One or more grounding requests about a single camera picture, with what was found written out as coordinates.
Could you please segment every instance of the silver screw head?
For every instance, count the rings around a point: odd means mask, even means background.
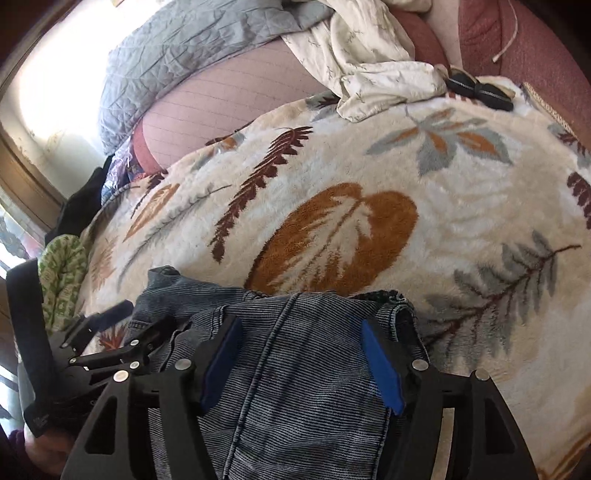
[[[418,358],[413,361],[413,368],[419,372],[424,372],[427,368],[429,368],[429,364],[425,360]]]
[[[484,370],[483,368],[479,368],[476,370],[476,378],[478,380],[482,380],[483,382],[487,381],[491,377],[490,373]]]
[[[129,378],[129,372],[127,370],[119,370],[115,375],[113,375],[113,380],[116,382],[124,382]]]
[[[174,364],[174,367],[177,370],[186,370],[190,366],[191,360],[189,360],[188,358],[181,358],[180,360],[177,360],[177,362]]]

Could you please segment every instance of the cable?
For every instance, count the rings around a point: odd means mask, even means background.
[[[507,1],[509,2],[509,5],[511,6],[511,9],[513,10],[513,16],[515,17],[515,31],[513,32],[513,36],[511,37],[511,39],[507,42],[507,45],[505,45],[505,47],[492,58],[492,62],[493,63],[498,62],[499,59],[509,49],[509,47],[511,45],[513,45],[513,42],[517,38],[517,32],[519,31],[519,21],[517,20],[517,12],[515,12],[515,7],[513,6],[513,2],[511,0],[507,0]]]

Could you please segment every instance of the black cloth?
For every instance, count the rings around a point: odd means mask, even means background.
[[[113,155],[107,157],[105,164],[97,168],[85,185],[64,204],[57,219],[57,226],[45,236],[46,245],[60,235],[80,236],[82,230],[90,225],[100,210],[100,191],[107,178],[111,159]]]
[[[15,430],[7,438],[0,428],[0,478],[6,480],[57,480],[31,463],[25,451],[25,436]]]

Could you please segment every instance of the black strap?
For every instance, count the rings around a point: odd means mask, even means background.
[[[58,378],[43,318],[43,291],[37,259],[10,269],[6,276],[8,306],[22,363],[36,397],[49,398]]]

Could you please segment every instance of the wall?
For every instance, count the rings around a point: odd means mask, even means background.
[[[160,6],[82,0],[40,40],[0,102],[0,122],[65,197],[105,161],[97,119],[108,54]]]

